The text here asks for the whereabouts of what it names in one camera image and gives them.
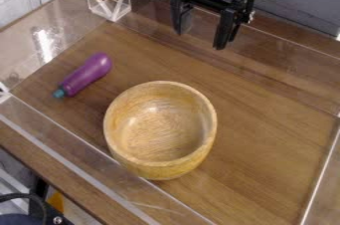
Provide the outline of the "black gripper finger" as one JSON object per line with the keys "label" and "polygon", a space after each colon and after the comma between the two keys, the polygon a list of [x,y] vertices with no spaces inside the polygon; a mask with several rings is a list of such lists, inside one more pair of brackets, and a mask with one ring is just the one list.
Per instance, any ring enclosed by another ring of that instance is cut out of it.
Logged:
{"label": "black gripper finger", "polygon": [[182,35],[193,26],[190,0],[170,0],[171,21],[175,32]]}
{"label": "black gripper finger", "polygon": [[234,41],[239,26],[241,20],[238,12],[233,9],[225,9],[221,12],[221,18],[213,42],[213,46],[218,50],[223,50],[226,45]]}

